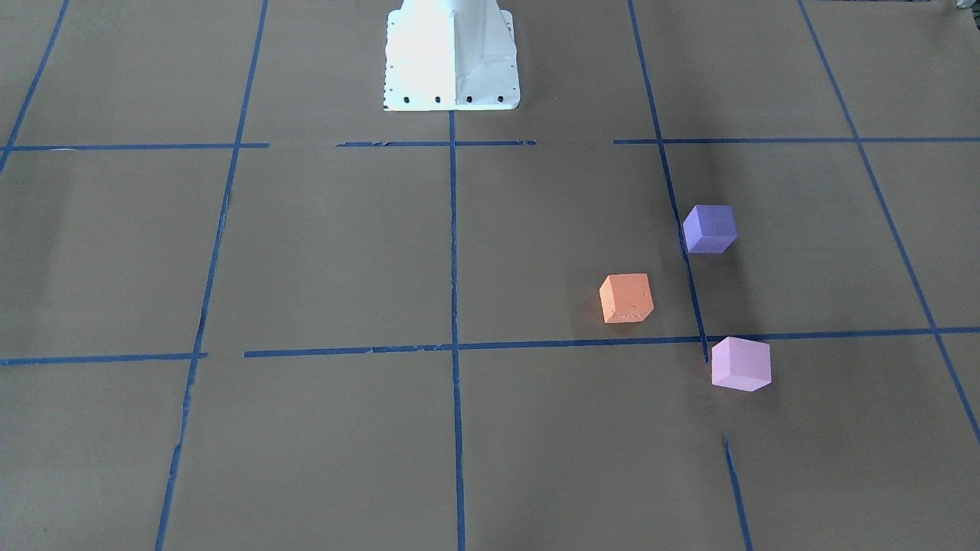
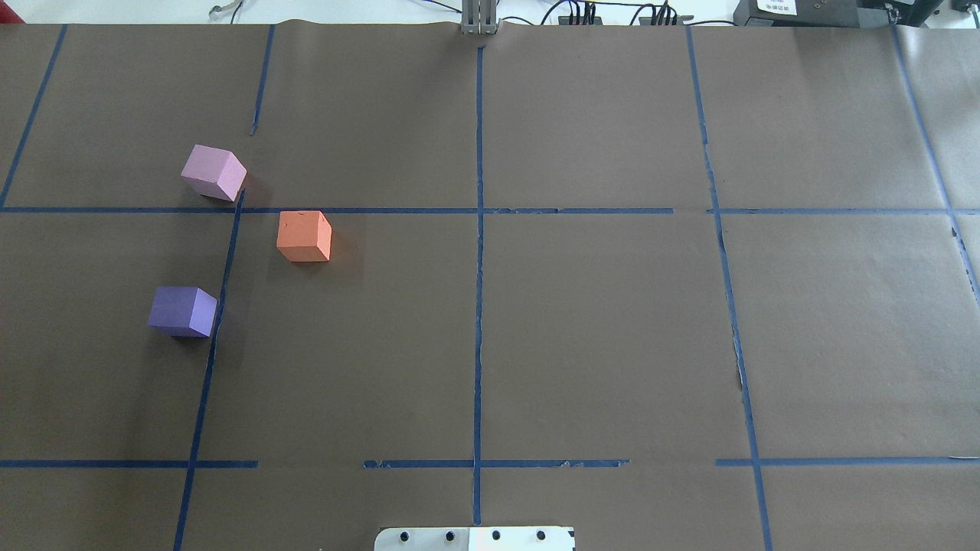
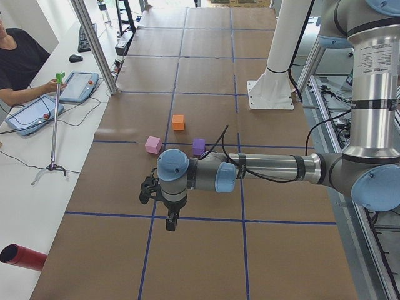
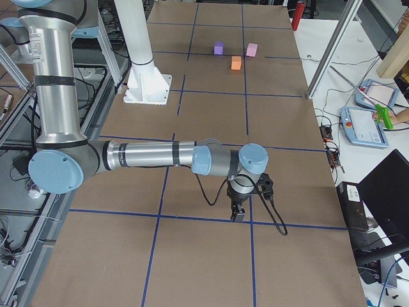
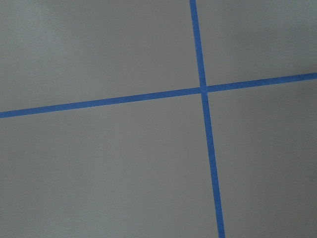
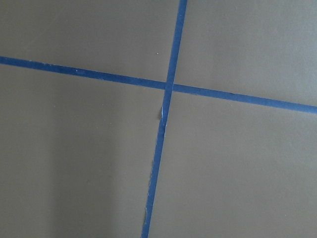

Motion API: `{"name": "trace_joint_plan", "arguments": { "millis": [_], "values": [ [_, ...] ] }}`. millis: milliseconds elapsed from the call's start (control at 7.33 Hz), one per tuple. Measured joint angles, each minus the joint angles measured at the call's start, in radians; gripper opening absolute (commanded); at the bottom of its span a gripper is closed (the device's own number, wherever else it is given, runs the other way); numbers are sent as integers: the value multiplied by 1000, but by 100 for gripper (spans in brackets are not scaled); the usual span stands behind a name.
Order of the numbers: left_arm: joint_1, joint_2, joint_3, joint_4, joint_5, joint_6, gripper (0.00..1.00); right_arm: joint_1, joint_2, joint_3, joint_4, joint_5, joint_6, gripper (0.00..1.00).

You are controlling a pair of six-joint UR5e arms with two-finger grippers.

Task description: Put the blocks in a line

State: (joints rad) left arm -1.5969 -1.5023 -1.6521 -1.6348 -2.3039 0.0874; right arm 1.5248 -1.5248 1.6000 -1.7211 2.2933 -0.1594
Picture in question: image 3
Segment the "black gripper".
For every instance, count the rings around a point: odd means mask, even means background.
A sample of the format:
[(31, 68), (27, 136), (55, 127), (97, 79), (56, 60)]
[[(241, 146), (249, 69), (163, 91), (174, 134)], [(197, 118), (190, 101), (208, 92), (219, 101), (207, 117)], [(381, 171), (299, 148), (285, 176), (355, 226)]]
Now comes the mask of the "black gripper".
[(187, 198), (182, 198), (179, 201), (164, 201), (164, 205), (168, 209), (166, 218), (166, 230), (175, 231), (178, 225), (180, 210), (186, 205)]

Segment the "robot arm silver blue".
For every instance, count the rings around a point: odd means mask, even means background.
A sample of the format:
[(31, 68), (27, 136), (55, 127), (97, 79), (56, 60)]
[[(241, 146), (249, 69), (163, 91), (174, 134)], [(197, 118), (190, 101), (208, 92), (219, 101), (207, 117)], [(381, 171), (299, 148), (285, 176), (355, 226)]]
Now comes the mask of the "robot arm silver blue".
[(398, 1), (326, 1), (320, 42), (354, 48), (350, 142), (339, 154), (226, 154), (187, 157), (178, 149), (157, 160), (156, 199), (174, 231), (188, 191), (229, 193), (247, 175), (286, 183), (306, 180), (350, 197), (372, 211), (399, 205), (399, 151), (393, 146), (399, 69)]

